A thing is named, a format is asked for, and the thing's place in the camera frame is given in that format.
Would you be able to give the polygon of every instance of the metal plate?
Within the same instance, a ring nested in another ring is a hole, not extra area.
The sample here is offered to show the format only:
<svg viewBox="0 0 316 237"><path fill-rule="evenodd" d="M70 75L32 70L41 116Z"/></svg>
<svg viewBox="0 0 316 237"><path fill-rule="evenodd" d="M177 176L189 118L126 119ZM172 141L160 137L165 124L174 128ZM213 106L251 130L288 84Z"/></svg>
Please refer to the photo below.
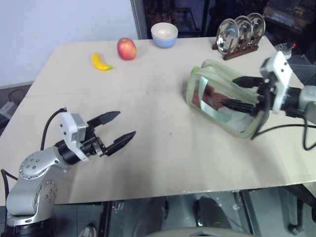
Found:
<svg viewBox="0 0 316 237"><path fill-rule="evenodd" d="M239 16L235 19L239 28L239 42L238 48L244 49L252 37L252 24L248 17Z"/></svg>
<svg viewBox="0 0 316 237"><path fill-rule="evenodd" d="M262 15L259 13L251 13L248 18L252 24L252 44L257 45L266 30L266 22Z"/></svg>
<svg viewBox="0 0 316 237"><path fill-rule="evenodd" d="M218 50L224 54L232 52L239 42L239 28L235 20L224 20L217 30L216 44Z"/></svg>

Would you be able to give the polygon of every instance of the table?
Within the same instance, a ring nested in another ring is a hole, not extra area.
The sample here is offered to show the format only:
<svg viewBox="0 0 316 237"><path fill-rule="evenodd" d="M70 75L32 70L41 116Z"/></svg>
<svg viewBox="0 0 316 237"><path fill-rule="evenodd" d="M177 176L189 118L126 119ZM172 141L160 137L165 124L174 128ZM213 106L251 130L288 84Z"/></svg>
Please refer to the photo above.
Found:
<svg viewBox="0 0 316 237"><path fill-rule="evenodd" d="M303 150L302 129L279 129L254 141L231 136L184 99L193 66L205 59L227 64L249 76L260 76L265 58L275 53L266 38L253 53L223 61L211 49L215 38L178 39L169 49L151 40L136 40L137 57L121 60L115 41L76 42L56 48L0 137L1 168L18 175L22 160L39 150L49 116L66 106L89 120L121 111L96 134L105 145L134 131L137 134L111 157L92 157L70 170L58 187L57 203L283 186L316 181L315 150ZM93 52L105 55L113 70L91 65ZM291 86L302 86L295 75ZM265 127L302 123L271 114ZM310 142L315 133L310 132ZM46 147L61 139L53 120ZM4 205L4 195L0 195Z"/></svg>

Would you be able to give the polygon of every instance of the apple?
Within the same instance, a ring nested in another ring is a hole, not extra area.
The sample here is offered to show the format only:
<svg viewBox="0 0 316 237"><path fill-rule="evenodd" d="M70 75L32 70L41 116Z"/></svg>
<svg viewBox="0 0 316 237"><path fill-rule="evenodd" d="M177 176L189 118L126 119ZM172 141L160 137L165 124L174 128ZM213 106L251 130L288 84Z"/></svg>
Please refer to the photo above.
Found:
<svg viewBox="0 0 316 237"><path fill-rule="evenodd" d="M118 54L124 60L132 60L136 56L136 46L130 38L121 38L118 41Z"/></svg>

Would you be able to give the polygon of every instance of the blue bowl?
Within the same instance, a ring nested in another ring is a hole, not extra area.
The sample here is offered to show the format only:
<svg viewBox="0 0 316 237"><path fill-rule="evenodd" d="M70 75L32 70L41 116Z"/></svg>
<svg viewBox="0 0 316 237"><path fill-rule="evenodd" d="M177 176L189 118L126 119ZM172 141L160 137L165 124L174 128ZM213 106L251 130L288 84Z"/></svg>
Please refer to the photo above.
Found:
<svg viewBox="0 0 316 237"><path fill-rule="evenodd" d="M178 28L166 22L154 24L151 32L155 44L161 48L173 46L178 37Z"/></svg>

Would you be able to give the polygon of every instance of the yellow banana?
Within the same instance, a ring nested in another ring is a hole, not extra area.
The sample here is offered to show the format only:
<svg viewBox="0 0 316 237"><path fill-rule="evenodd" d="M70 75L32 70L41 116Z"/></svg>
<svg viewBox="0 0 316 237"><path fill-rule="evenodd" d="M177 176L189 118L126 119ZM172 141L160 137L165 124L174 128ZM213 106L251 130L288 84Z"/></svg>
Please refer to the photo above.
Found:
<svg viewBox="0 0 316 237"><path fill-rule="evenodd" d="M92 54L91 62L92 62L93 66L96 69L99 69L99 70L102 70L102 71L106 71L106 70L109 70L109 69L113 68L112 66L110 66L108 64L102 63L101 60L100 60L100 54L98 54L98 53L93 53Z"/></svg>

